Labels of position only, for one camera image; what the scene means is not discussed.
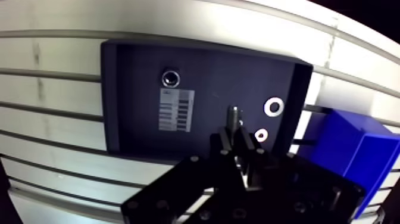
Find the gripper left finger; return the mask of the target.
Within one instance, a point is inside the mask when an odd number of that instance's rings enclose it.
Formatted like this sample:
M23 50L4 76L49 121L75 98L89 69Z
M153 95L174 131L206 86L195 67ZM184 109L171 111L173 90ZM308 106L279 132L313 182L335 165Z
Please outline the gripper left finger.
M127 199L121 206L124 223L177 223L207 188L216 196L244 193L235 162L233 132L226 127L210 136L210 155L193 155Z

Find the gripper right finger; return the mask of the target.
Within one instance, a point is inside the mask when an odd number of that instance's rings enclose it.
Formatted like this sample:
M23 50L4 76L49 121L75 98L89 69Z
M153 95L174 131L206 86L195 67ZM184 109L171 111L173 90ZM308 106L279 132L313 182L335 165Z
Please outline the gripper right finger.
M210 137L214 195L202 223L351 223L365 196L357 183L297 155L275 157L246 129Z

